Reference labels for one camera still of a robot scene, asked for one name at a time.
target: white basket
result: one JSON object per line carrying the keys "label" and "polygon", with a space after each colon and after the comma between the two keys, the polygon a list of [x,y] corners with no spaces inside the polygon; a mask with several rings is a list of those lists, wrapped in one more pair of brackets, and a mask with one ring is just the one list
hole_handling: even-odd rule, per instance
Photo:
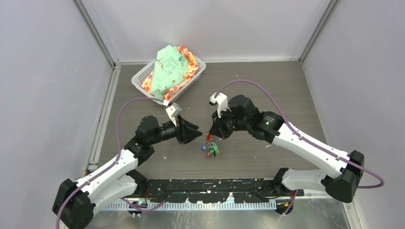
{"label": "white basket", "polygon": [[[198,78],[200,77],[201,72],[204,71],[205,69],[205,63],[200,60],[199,58],[195,57],[195,60],[198,64],[198,72],[194,75],[194,77],[191,78],[191,80],[184,85],[180,90],[178,90],[170,99],[169,102],[174,102],[176,101],[176,99],[178,97],[180,97],[181,94],[183,94],[187,88],[189,88],[193,83],[195,83]],[[155,66],[155,60],[151,61],[150,63],[148,63],[144,68],[142,68],[137,74],[135,74],[132,79],[131,82],[132,84],[142,93],[144,93],[144,95],[146,95],[147,97],[153,98],[154,96],[147,93],[140,85],[142,84],[142,82],[146,79],[146,77],[153,71],[153,68]]]}

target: gray wood surface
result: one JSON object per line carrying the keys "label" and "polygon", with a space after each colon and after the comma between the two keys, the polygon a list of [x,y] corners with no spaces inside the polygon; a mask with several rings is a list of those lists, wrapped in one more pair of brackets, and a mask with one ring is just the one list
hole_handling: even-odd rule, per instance
{"label": "gray wood surface", "polygon": [[[123,65],[119,76],[110,118],[104,138],[100,165],[117,154],[116,117],[128,100],[141,97],[131,78],[143,65]],[[325,142],[318,115],[299,62],[232,62],[208,63],[200,79],[176,101],[181,115],[198,125],[206,134],[212,125],[215,108],[208,104],[210,95],[234,79],[250,79],[265,87],[279,103],[286,117],[297,128]],[[247,83],[236,83],[223,91],[228,98],[244,94],[261,111],[277,112],[262,91]],[[168,121],[163,106],[153,101],[130,104],[120,118],[119,131],[124,145],[133,137],[141,118],[154,115],[160,123]],[[138,170],[147,178],[243,178],[273,177],[279,168],[315,169],[298,155],[278,146],[268,146],[246,132],[234,132],[218,142],[217,158],[206,158],[201,150],[205,137],[186,145],[175,139],[154,146],[155,153]]]}

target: cloth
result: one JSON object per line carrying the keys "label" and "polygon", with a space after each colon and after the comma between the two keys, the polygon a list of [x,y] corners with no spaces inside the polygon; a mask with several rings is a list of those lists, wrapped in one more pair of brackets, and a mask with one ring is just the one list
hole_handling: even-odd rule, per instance
{"label": "cloth", "polygon": [[[180,57],[176,59],[176,55],[173,54],[173,56],[170,56],[170,59],[168,58],[167,62],[170,62],[167,66],[167,69],[164,70],[165,66],[162,63],[162,59],[160,60],[160,64],[163,65],[163,67],[156,61],[155,63],[155,68],[154,70],[147,76],[147,78],[142,82],[141,87],[148,92],[149,94],[153,95],[156,98],[163,98],[165,100],[168,100],[173,97],[173,95],[178,92],[184,85],[186,85],[191,78],[195,76],[195,74],[198,72],[198,64],[193,56],[193,54],[184,46],[180,46],[175,48],[177,49],[177,52],[179,53]],[[165,50],[161,54],[168,52],[170,49]],[[176,78],[174,79],[174,75],[172,76],[171,74],[168,74],[168,72],[175,70],[177,67],[174,63],[177,62],[183,62],[183,59],[179,60],[181,57],[185,57],[185,61],[187,62],[187,72],[183,74],[180,79]],[[155,75],[155,72],[159,72],[159,74],[163,74],[163,72],[169,76],[169,80],[163,79],[163,80],[156,80],[154,81],[153,79],[155,76],[158,78],[157,75]]]}

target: white laundry basket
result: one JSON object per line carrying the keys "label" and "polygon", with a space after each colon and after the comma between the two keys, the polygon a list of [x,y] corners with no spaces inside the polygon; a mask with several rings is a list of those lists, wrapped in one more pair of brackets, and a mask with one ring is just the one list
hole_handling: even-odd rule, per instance
{"label": "white laundry basket", "polygon": [[[200,60],[199,58],[195,57],[195,60],[198,64],[198,72],[194,75],[194,77],[191,78],[191,80],[185,85],[183,86],[180,90],[178,90],[170,99],[169,102],[174,102],[176,101],[176,99],[178,97],[180,97],[181,94],[183,94],[187,88],[189,88],[193,83],[195,83],[198,78],[200,77],[201,72],[204,71],[205,69],[205,63]],[[142,84],[142,82],[146,79],[146,77],[153,71],[154,65],[155,65],[155,60],[151,61],[150,63],[148,63],[144,68],[142,68],[137,74],[135,74],[132,79],[131,82],[132,84],[138,89],[140,90],[140,92],[144,93],[144,95],[146,95],[147,97],[153,98],[154,96],[147,93],[140,85]]]}

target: black panel with peeling paint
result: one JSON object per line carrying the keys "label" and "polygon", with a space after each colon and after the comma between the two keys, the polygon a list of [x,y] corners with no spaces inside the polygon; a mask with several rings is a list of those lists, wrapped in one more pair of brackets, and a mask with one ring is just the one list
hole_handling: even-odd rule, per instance
{"label": "black panel with peeling paint", "polygon": [[268,202],[268,198],[278,197],[273,190],[272,180],[263,178],[243,179],[150,179],[148,188],[141,196],[131,195],[128,198],[150,198],[152,202],[166,200],[170,203],[225,202],[230,193],[235,203]]}

